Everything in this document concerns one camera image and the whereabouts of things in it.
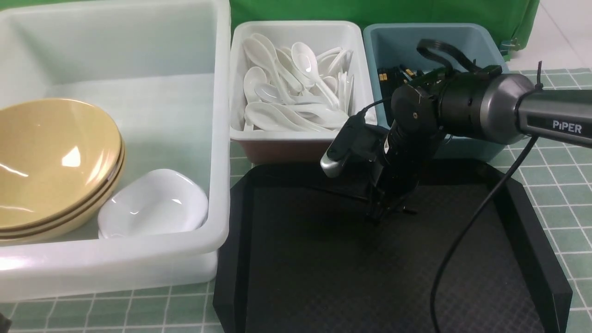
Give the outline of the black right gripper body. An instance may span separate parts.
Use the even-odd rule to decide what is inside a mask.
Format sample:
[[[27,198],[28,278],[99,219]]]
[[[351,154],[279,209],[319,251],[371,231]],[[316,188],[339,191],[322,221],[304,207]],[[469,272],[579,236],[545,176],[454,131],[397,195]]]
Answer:
[[[438,129],[431,136],[408,137],[398,126],[390,130],[366,125],[374,143],[371,152],[370,204],[394,204],[404,200],[417,187],[421,172],[435,156],[444,141],[444,131]]]

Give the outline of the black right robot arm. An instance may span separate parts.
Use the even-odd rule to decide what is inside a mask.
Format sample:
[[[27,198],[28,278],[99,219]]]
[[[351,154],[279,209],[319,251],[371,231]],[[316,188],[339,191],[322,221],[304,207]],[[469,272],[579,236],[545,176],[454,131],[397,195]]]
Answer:
[[[499,66],[437,69],[399,86],[376,144],[367,218],[377,222],[416,189],[446,135],[511,145],[524,136],[591,147],[591,91],[545,91]]]

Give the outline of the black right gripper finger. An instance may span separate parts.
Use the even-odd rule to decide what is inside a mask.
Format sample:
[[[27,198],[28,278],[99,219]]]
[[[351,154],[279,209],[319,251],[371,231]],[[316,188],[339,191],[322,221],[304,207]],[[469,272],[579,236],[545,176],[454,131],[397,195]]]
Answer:
[[[406,200],[410,193],[397,197],[387,197],[386,195],[381,200],[370,199],[369,210],[366,213],[366,221],[373,225],[378,225],[383,219],[393,214],[407,214],[416,215],[417,210],[407,207]]]

